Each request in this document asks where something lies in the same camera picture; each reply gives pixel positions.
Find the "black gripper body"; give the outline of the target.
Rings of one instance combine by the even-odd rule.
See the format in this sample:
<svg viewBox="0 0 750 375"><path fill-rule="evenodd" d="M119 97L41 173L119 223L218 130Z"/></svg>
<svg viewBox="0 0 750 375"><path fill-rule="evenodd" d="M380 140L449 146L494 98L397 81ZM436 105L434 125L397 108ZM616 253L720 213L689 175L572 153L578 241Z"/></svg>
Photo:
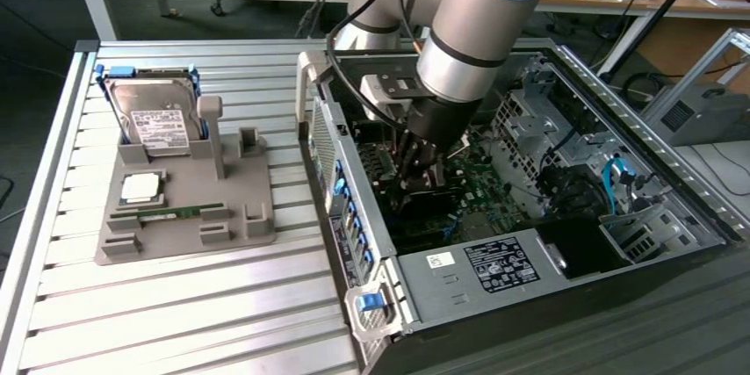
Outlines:
<svg viewBox="0 0 750 375"><path fill-rule="evenodd" d="M416 98L408 112L408 129L440 153L446 153L461 139L480 105L480 100L456 103L441 97Z"/></svg>

